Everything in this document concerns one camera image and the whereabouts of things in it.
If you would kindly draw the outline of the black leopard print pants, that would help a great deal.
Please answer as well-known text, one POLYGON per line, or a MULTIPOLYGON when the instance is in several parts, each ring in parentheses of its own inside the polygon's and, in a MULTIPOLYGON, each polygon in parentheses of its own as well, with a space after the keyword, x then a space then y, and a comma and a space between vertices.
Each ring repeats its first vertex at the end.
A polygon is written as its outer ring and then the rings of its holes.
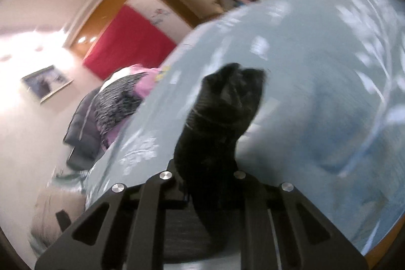
POLYGON ((255 118, 265 81, 264 70, 237 63, 203 78, 174 149, 190 203, 168 211, 166 261, 208 258, 225 248, 237 206, 236 144, 255 118))

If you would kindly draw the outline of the tan pillow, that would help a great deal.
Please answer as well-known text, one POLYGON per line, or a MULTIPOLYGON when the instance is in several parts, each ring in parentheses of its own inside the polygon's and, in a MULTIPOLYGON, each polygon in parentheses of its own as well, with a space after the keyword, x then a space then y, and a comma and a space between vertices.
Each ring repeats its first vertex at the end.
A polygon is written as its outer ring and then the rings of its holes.
POLYGON ((80 191, 58 186, 42 189, 34 206, 30 226, 30 245, 39 257, 85 211, 86 196, 80 191))

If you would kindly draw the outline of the dark grey quilted headboard cushion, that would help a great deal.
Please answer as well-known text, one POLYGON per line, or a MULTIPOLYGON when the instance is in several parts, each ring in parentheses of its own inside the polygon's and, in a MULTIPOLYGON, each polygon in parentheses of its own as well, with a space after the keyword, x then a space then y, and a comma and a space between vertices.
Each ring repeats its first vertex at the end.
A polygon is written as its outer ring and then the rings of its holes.
POLYGON ((76 108, 63 143, 72 148, 66 161, 75 171, 90 170, 102 157, 104 150, 95 120, 94 101, 100 87, 87 94, 76 108))

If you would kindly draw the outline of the grey leaf print bedspread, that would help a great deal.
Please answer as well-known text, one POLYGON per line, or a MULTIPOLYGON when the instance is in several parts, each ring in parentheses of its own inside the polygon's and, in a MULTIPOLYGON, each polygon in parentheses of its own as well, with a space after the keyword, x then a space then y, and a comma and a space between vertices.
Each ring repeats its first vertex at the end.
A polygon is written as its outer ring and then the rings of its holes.
POLYGON ((164 169, 203 77, 230 62, 267 74, 241 167, 293 183, 370 252, 404 215, 404 0, 262 0, 198 26, 90 170, 87 204, 164 169))

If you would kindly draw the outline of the black white leopard garment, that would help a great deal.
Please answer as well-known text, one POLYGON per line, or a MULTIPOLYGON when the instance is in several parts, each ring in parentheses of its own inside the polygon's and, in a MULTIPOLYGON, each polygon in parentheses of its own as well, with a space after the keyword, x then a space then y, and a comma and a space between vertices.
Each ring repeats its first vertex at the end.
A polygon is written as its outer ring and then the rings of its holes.
POLYGON ((145 72, 124 76, 107 85, 95 96, 95 122, 102 140, 141 105, 143 98, 135 92, 135 87, 145 76, 145 72))

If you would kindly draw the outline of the pink cloth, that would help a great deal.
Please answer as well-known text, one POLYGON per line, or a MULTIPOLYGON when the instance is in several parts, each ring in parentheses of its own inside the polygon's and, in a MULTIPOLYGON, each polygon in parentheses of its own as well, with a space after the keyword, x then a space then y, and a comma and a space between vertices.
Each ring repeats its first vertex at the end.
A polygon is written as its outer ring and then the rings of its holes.
MULTIPOLYGON (((112 82, 114 82, 115 80, 122 78, 124 76, 127 75, 135 75, 137 73, 146 73, 146 76, 143 77, 140 82, 137 83, 136 87, 135 87, 135 92, 143 98, 143 101, 145 100, 145 98, 150 94, 150 92, 152 91, 152 89, 155 87, 156 83, 158 82, 158 76, 161 73, 161 70, 158 68, 145 68, 142 67, 139 64, 135 64, 132 65, 130 67, 125 67, 122 68, 118 71, 116 71, 115 73, 113 73, 102 85, 102 87, 100 88, 100 90, 102 90, 103 88, 107 87, 107 85, 111 84, 112 82)), ((127 118, 125 118, 120 124, 118 124, 114 129, 112 129, 105 140, 102 140, 101 138, 101 142, 102 142, 102 146, 104 149, 108 149, 109 146, 115 141, 119 131, 121 130, 121 128, 124 126, 124 124, 126 123, 126 121, 128 121, 128 119, 131 117, 128 116, 127 118)))

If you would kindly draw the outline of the framed wall picture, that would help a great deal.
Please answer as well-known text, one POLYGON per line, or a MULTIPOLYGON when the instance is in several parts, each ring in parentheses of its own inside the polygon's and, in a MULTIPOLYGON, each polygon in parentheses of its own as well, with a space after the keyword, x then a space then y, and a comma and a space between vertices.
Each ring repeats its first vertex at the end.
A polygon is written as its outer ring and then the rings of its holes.
POLYGON ((73 82, 54 65, 30 73, 22 77, 21 81, 40 103, 45 102, 73 82))

